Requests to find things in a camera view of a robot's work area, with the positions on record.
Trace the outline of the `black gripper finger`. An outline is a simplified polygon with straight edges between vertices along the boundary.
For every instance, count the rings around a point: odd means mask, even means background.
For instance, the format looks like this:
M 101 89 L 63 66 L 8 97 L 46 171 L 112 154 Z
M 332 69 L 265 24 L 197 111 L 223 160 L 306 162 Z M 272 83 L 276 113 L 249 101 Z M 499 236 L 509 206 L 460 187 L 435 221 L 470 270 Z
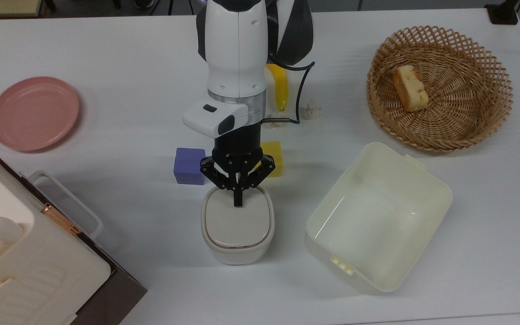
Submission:
M 243 206 L 243 192 L 256 188 L 275 169 L 272 156 L 266 154 L 246 154 L 242 157 L 239 169 L 239 207 Z
M 231 156 L 221 157 L 215 161 L 214 157 L 204 157 L 200 161 L 200 172 L 212 181 L 219 189 L 233 192 L 233 205 L 240 206 L 240 186 L 238 183 L 237 167 Z

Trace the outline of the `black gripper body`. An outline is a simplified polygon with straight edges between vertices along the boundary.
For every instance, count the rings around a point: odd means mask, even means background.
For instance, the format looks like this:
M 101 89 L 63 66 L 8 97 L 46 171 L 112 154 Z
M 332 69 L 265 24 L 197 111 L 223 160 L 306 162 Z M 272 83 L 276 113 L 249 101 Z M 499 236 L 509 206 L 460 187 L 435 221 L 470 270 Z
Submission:
M 260 146 L 261 123 L 238 128 L 214 140 L 212 157 L 216 165 L 233 178 L 249 173 L 263 157 Z

